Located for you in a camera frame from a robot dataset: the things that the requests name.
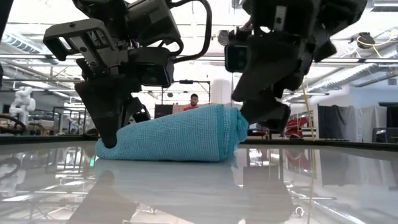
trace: ceiling pipe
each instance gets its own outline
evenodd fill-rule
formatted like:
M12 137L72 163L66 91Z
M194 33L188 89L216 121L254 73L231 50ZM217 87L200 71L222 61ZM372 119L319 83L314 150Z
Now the ceiling pipe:
M1 37L1 42L9 44L13 47L16 47L19 50L27 52L28 54L47 54L46 50L39 45L34 43L33 41L13 32L10 32L6 29ZM54 59L45 59L45 62L51 63L52 65L58 64L58 60Z
M80 83L82 80L33 80L29 78L7 79L9 82L48 82L48 83Z
M21 78L21 80L23 80L22 82L45 82L45 80L33 80L31 76L26 75L25 73L22 73L21 70L13 70L9 67L4 68L4 74L6 76L13 76L13 77ZM12 83L15 83L12 79L3 78L4 90L1 90L0 92L3 92L3 93L4 92L15 92L14 84L12 84ZM60 88L60 91L66 89L64 86L60 86L58 84L54 84L54 88ZM63 100L65 99L65 97L63 97L63 96L54 94L54 91L49 92L49 94L52 94L53 96L59 97ZM70 97L70 98L74 97L73 95L69 95L68 93L63 93L63 94L68 95L68 97Z
M8 75L10 77L22 76L23 78L27 78L30 75L30 76L33 76L33 77L51 78L50 75L46 75L46 74L44 74L42 72L38 72L38 71L36 71L34 69L31 69L29 67L26 67L26 66L18 64L18 63L15 63L15 62L13 62L11 60L4 60L3 59L2 62L5 62L6 64L12 65L12 67L14 67L14 69L10 69L9 67L4 67L3 68L4 69L4 74ZM37 80L38 80L38 82L46 82L46 80L41 80L39 78ZM61 83L56 83L55 87L61 88L61 89L70 89L70 86L62 85Z
M393 45L385 50L380 51L383 58L395 58L398 55L398 45ZM378 63L364 63L358 65L354 68L342 69L339 72L333 73L332 75L322 78L313 85L307 88L308 92L321 90L323 88L335 88L338 86L343 86L357 79L372 75L380 71L382 67ZM297 96L286 96L282 100L292 100L297 98Z
M394 70L394 71L391 71L391 72L387 72L386 75L383 75L383 76L381 76L379 78L375 78L373 80L370 80L370 81L367 81L367 82L363 82L361 84L355 85L354 87L355 88L361 88L361 87L372 85L372 84L375 84L375 83L378 83L378 82L381 82L381 81L384 81L384 80L388 80L390 78L395 78L396 76L398 76L398 72L397 72L397 70Z

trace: cloth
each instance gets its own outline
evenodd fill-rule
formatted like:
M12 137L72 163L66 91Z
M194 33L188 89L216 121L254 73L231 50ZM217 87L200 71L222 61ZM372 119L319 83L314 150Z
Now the cloth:
M103 159L218 162L233 157L248 126L237 108L209 105L130 124L117 132L114 148L99 140L96 154Z
M199 106L187 106L186 108L184 108L184 111L197 109L197 108L199 108Z

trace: person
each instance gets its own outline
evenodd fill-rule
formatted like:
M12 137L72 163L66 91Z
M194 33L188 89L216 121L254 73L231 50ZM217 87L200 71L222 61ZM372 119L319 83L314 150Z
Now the person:
M186 108L184 108L184 111L199 108L199 106L198 106L198 101L199 101L198 95L192 94L192 95L191 95L191 105L189 105L189 106L187 106Z

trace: ceiling light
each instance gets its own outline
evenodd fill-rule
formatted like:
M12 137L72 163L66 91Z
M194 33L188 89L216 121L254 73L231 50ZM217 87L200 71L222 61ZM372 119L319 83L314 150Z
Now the ceiling light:
M58 96L62 96L62 97L67 97L67 98L69 98L70 96L68 96L68 95L66 95L66 94L64 94L64 93L59 93L59 92L54 92L56 95L58 95Z
M302 96L304 93L293 93L288 95ZM307 96L327 96L329 93L306 93Z
M74 92L76 90L47 90L47 91L56 91L56 92Z
M41 89L33 89L33 91L44 91L44 90L41 90Z
M398 4L395 2L392 2L392 3L379 2L379 3L374 3L374 7L398 7Z
M48 85L48 84L46 84L46 83L44 83L44 82L23 81L22 83L23 83L23 84L26 84L26 85L36 86L36 87L39 87L39 88L49 88L49 87L52 87L52 86L50 86L50 85Z
M365 59L365 63L398 63L398 59L387 59L391 57L391 54L387 54L384 58L379 59Z
M7 198L7 199L3 199L3 202L20 202L20 201L24 201L27 200L28 198L31 198L31 195L20 195L20 196L16 196L16 197L12 197L12 198Z
M339 62L359 62L359 59L356 58L325 58L322 62L331 62L331 63L339 63Z
M77 180L77 181L72 181L72 182L66 183L64 185L80 185L80 184L84 184L84 182Z

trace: ceiling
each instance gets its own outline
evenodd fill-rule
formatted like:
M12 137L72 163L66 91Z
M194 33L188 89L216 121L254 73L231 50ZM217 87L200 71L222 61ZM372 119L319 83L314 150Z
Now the ceiling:
M230 0L208 0L213 11L213 26L212 33L216 37L219 30L230 30L234 26L242 25L248 20L248 15L241 9L233 9ZM396 9L398 4L394 1L376 1L373 2L374 8L376 6L389 7L383 8L388 11ZM394 12L369 12L367 10L362 16L361 20L349 28L339 32L332 37L332 41L338 49L338 53L334 55L335 58L378 58L376 51L388 53L392 47L397 47L398 42L398 14ZM205 33L205 10L199 2L185 4L182 7L172 9L178 29L182 35L185 44L182 55L195 54L201 50L203 43L203 36ZM24 41L37 47L40 54L49 54L50 52L42 44L42 37L45 30L53 24L76 21L85 19L86 16L77 10L71 0L14 0L14 5L9 17L9 24L7 31L9 34L23 39ZM350 43L352 37L359 32L369 32L376 41L375 48L359 49L355 43ZM199 80L211 81L215 78L225 78L231 80L231 83L236 83L239 80L239 74L231 76L224 70L223 67L223 52L224 48L217 41L216 38L211 41L207 56L212 56L213 60L202 60L196 62L184 62L176 64L175 66L175 80ZM3 54L26 54L15 47L2 43L0 46L0 53ZM23 58L13 59L14 63L37 71L36 79L58 78L60 80L74 80L81 79L80 69L75 66L74 61L67 60L65 63L60 63L56 66L40 60L26 60ZM9 68L15 66L2 61L9 65ZM325 65L314 64L310 73L307 75L305 84L312 85L321 82L324 78L330 77L334 72L340 71L341 65L334 65L327 67ZM378 77L377 72L366 76L362 81L366 82L372 77ZM356 83L361 83L361 79L356 80ZM64 89L59 91L68 96L77 96L76 93L66 91L73 89L73 82L69 83L47 83L51 88ZM384 88L383 82L373 85L373 88ZM172 86L175 91L173 98L164 95L165 103L181 102L188 103L189 95L193 92L200 93L200 99L208 100L208 87L201 85L181 85L176 83ZM158 103L161 98L160 93L141 94L142 101Z

